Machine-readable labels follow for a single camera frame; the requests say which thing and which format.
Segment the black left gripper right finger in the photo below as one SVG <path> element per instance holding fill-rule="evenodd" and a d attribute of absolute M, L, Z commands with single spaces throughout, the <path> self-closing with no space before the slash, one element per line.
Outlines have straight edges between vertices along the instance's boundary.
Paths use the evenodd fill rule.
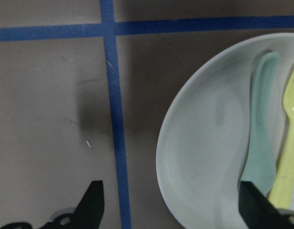
<path fill-rule="evenodd" d="M 252 182 L 240 182 L 238 209 L 249 229 L 294 229 L 294 211 L 275 208 Z"/>

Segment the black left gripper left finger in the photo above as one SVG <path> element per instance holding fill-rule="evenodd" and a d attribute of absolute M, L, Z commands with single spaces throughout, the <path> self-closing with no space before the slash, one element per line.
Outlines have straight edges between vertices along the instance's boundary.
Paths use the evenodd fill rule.
<path fill-rule="evenodd" d="M 43 229 L 98 229 L 104 214 L 103 181 L 92 181 L 73 213 L 59 215 Z"/>

